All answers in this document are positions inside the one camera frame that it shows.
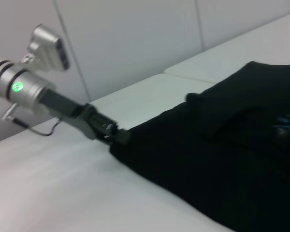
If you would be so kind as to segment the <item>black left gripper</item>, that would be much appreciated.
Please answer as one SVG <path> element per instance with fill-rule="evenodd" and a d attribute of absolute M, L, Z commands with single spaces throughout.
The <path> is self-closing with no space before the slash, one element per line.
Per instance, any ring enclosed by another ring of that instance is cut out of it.
<path fill-rule="evenodd" d="M 125 145 L 130 139 L 128 130 L 119 128 L 115 121 L 99 113 L 89 103 L 78 104 L 48 89 L 41 96 L 40 104 L 44 105 L 53 116 L 80 130 L 91 140 L 98 140 L 106 145 L 111 145 L 113 142 Z"/>

